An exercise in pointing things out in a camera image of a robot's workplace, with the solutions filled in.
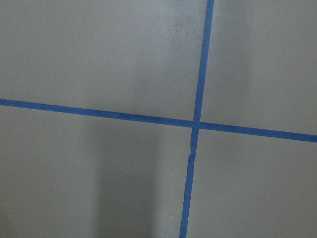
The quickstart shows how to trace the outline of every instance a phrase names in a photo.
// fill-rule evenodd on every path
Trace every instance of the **gray surface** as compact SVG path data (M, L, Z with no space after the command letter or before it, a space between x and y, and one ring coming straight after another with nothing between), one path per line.
M200 131L188 237L317 237L317 144Z
M0 237L178 237L190 129L0 107Z
M216 0L202 121L317 134L317 1Z
M0 98L192 119L206 0L1 1Z

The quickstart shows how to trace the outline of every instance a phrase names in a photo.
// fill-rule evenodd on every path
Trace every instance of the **gray floor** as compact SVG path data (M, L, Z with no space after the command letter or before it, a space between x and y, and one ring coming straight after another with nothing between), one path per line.
M206 0L0 2L0 98L192 120ZM317 134L316 12L216 0L202 121ZM179 236L190 128L4 106L0 122L0 238ZM200 130L187 237L317 237L316 158Z

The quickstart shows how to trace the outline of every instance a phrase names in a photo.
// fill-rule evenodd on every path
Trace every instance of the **floor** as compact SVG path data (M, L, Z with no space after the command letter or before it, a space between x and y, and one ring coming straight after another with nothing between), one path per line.
M6 1L0 237L315 238L315 0Z

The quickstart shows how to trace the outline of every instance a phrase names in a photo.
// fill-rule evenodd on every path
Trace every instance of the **blue line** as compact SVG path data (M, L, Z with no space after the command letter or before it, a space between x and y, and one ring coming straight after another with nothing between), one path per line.
M70 114L101 117L101 118L113 118L113 119L141 121L141 122L148 122L148 123L155 123L155 124L193 127L193 122L190 120L160 118L160 117L135 115L135 114L128 114L128 113L117 113L117 112L84 109L84 108L72 108L72 107L65 107L65 106L47 105L47 104L41 104L41 103L30 103L30 102L14 101L14 100L6 100L6 99L0 99L0 105L17 107L17 108L30 108L30 109L44 110L44 111L50 111L50 112L70 113Z
M257 129L257 128L251 128L251 127L222 125L222 124L214 124L214 123L207 123L207 122L201 122L199 127L200 129L206 129L206 130L216 130L216 131L225 131L225 132L238 133L238 134L275 137L275 138L288 139L288 140L317 142L317 135L293 133L293 132L286 132L286 131Z
M128 114L128 113L117 113L117 112L92 110L92 109L84 109L84 108L72 108L72 107L65 107L65 106L47 105L47 104L41 104L41 103L30 103L30 102L14 101L14 100L7 100L7 99L0 99L0 105L9 106L9 107L17 107L17 108L44 110L44 111L50 111L50 112L60 112L60 113L101 117L101 118L112 118L112 119L131 120L131 121L140 121L140 122L148 122L148 123L163 124L163 125L174 125L174 126L181 126L181 127L197 128L197 124L190 120L160 118L160 117L135 115L135 114ZM234 125L223 125L223 124L215 124L215 123L208 123L208 122L200 122L199 129L224 131L224 132L247 134L247 135L258 135L258 136L264 136L264 137L275 137L275 138L288 139L288 140L317 142L317 135L301 134L301 133L278 131L278 130L258 129L258 128L234 126Z
M199 75L198 75L198 82L197 82L197 91L196 91L196 100L195 100L195 109L194 109L194 118L193 118L194 124L192 128L192 135L191 135L191 142L190 142L191 153L188 157L183 212L182 212L182 220L181 220L180 231L179 231L180 238L186 238L186 235L187 235L188 217L189 217L190 201L191 201L193 179L194 179L194 166L195 166L200 118L201 118L201 112L202 112L206 68L207 68L207 61L208 61L212 11L213 11L213 0L207 0L204 36L203 36L202 51L201 51L201 57L200 57Z
M194 121L200 122L202 104L203 104L203 95L204 95L204 86L205 86L205 77L208 61L208 51L209 51L209 42L211 34L211 22L212 22L212 11L213 11L213 0L207 1L206 17L205 17L205 27L204 27L204 36L202 43L202 52L200 55L200 65L199 65L199 75L197 82L197 91L196 91L196 101L194 109Z

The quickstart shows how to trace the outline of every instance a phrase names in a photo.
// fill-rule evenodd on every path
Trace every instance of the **tape strip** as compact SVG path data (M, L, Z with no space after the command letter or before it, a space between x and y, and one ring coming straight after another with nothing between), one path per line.
M200 57L199 75L198 75L198 82L197 82L196 100L195 100L195 109L194 109L194 118L193 118L194 124L192 128L191 143L190 143L191 154L188 157L183 212L182 212L182 220L181 220L180 231L179 231L180 238L186 238L186 235L187 235L188 217L189 217L190 201L191 201L193 178L194 178L194 166L195 166L199 125L200 125L199 122L200 122L201 112L202 112L206 68L207 68L207 61L208 61L212 11L213 11L213 0L207 0L204 35L203 35L202 51L201 51L201 57Z
M238 133L238 134L275 137L275 138L288 139L288 140L317 142L317 135L293 133L293 132L286 132L286 131L257 129L257 128L251 128L251 127L222 125L222 124L214 124L214 123L207 123L207 122L201 122L199 127L200 129L205 129L205 130L225 131L225 132Z
M160 117L135 115L135 114L128 114L128 113L117 113L117 112L84 109L84 108L72 108L72 107L66 107L66 106L47 105L47 104L41 104L41 103L31 103L31 102L14 101L14 100L6 100L6 99L0 99L0 105L17 107L17 108L30 108L30 109L37 109L37 110L50 111L50 112L70 113L70 114L101 117L101 118L113 118L113 119L120 119L120 120L141 121L141 122L163 124L163 125L193 127L193 122L190 120L160 118Z

